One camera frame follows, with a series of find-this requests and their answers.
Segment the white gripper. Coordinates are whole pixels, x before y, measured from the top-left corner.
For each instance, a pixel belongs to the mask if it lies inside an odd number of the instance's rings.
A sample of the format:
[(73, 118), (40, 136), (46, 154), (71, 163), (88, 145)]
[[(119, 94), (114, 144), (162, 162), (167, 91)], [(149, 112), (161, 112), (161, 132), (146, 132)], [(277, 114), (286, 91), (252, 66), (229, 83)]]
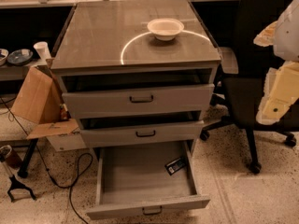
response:
[(256, 121), (262, 125), (278, 122), (298, 99), (299, 63), (286, 61), (279, 69), (270, 68), (265, 77)]

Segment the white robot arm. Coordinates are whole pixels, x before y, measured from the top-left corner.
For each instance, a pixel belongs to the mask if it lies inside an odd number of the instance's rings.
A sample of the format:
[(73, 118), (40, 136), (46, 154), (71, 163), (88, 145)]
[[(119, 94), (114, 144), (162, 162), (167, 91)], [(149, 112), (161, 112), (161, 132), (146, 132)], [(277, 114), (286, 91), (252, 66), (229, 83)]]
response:
[(265, 27), (253, 40), (261, 47), (272, 46), (284, 63), (270, 68), (263, 86), (263, 98), (256, 120), (263, 125), (278, 122), (299, 98), (299, 0), (292, 0), (277, 21)]

